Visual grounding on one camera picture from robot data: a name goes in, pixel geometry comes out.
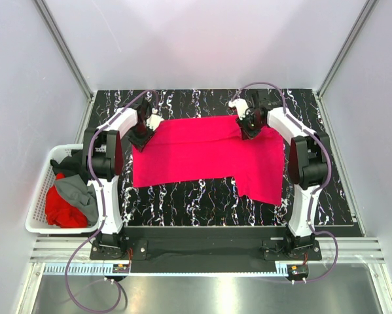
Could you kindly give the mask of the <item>pink t shirt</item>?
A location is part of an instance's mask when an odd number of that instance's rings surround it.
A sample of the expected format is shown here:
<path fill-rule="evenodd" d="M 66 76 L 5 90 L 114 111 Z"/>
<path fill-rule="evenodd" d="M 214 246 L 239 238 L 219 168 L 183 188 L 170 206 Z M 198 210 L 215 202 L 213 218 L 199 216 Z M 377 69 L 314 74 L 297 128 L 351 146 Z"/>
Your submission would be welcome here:
<path fill-rule="evenodd" d="M 232 177 L 239 196 L 280 205 L 283 138 L 264 127 L 244 140 L 235 116 L 166 120 L 142 152 L 132 152 L 135 188 Z"/>

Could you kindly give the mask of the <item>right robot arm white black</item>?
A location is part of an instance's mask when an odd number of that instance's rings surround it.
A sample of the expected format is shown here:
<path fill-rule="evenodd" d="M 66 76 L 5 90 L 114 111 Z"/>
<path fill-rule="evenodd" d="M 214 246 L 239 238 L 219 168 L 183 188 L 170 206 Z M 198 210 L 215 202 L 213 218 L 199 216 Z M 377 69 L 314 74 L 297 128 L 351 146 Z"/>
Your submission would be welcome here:
<path fill-rule="evenodd" d="M 294 186 L 294 202 L 281 252 L 294 260 L 304 258 L 313 251 L 318 199 L 332 174 L 328 134 L 306 127 L 290 112 L 284 99 L 282 103 L 269 102 L 258 91 L 249 101 L 234 96 L 228 106 L 237 112 L 243 139 L 254 139 L 268 126 L 290 144 L 287 169 Z"/>

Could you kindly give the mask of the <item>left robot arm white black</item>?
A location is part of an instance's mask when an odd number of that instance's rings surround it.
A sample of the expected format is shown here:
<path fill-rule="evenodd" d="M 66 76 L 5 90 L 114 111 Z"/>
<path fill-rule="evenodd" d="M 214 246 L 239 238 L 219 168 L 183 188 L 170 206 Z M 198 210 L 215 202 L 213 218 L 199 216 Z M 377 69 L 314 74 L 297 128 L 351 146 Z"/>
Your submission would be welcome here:
<path fill-rule="evenodd" d="M 122 139 L 127 137 L 141 152 L 160 121 L 152 114 L 151 104 L 143 99 L 140 104 L 132 101 L 118 108 L 105 123 L 84 132 L 82 167 L 96 193 L 98 228 L 92 245 L 97 253 L 114 259 L 131 253 L 118 200 L 118 180 L 124 165 Z"/>

